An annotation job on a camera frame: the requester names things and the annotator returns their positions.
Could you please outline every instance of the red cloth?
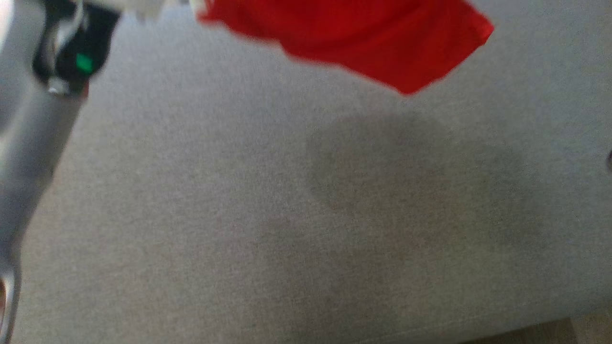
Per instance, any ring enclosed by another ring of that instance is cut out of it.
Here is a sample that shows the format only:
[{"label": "red cloth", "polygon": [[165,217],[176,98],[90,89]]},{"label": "red cloth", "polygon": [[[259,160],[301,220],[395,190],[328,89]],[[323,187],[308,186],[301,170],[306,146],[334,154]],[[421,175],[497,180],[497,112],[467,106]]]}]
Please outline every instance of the red cloth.
[{"label": "red cloth", "polygon": [[291,55],[339,64],[410,94],[448,74],[493,32],[463,0],[206,0],[223,22]]}]

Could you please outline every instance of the gray upholstery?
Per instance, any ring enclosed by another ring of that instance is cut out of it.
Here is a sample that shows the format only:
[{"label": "gray upholstery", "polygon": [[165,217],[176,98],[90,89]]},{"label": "gray upholstery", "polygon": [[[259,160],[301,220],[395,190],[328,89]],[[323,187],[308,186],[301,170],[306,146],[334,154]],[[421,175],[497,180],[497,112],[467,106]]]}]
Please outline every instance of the gray upholstery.
[{"label": "gray upholstery", "polygon": [[406,98],[124,20],[14,342],[453,343],[612,303],[612,4],[476,5],[490,42]]}]

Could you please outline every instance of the green button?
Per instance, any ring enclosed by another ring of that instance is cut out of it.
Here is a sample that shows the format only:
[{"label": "green button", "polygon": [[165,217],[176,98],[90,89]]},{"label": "green button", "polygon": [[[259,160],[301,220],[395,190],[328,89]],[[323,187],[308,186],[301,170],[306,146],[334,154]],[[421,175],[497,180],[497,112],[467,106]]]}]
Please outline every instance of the green button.
[{"label": "green button", "polygon": [[76,54],[76,67],[85,74],[94,72],[94,60],[85,54]]}]

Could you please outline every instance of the textured fabric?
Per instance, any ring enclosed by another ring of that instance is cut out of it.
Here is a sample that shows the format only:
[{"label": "textured fabric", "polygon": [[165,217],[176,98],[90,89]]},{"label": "textured fabric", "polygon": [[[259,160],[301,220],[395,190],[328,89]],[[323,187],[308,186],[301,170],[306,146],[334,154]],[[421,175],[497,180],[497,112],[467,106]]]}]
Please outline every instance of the textured fabric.
[{"label": "textured fabric", "polygon": [[414,93],[483,45],[493,25],[463,0],[216,0],[199,11],[289,54]]},{"label": "textured fabric", "polygon": [[14,342],[440,344],[612,303],[610,2],[476,5],[487,45],[410,99],[125,20]]}]

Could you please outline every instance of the water stain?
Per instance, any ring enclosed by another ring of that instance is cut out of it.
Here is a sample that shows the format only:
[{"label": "water stain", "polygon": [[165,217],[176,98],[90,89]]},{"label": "water stain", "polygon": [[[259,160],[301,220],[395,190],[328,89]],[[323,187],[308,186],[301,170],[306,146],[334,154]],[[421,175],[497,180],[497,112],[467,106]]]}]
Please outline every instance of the water stain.
[{"label": "water stain", "polygon": [[545,244],[545,188],[509,147],[456,137],[410,113],[342,119],[312,135],[308,149],[316,199],[393,230],[394,240],[417,235],[440,249],[466,237],[495,250]]},{"label": "water stain", "polygon": [[249,229],[237,252],[252,268],[236,282],[252,284],[237,313],[251,325],[232,342],[393,340],[490,312],[491,300],[503,309],[500,295],[541,287],[512,281],[556,273],[520,258],[545,251],[544,187],[510,148],[418,113],[345,118],[305,147],[317,203]]}]

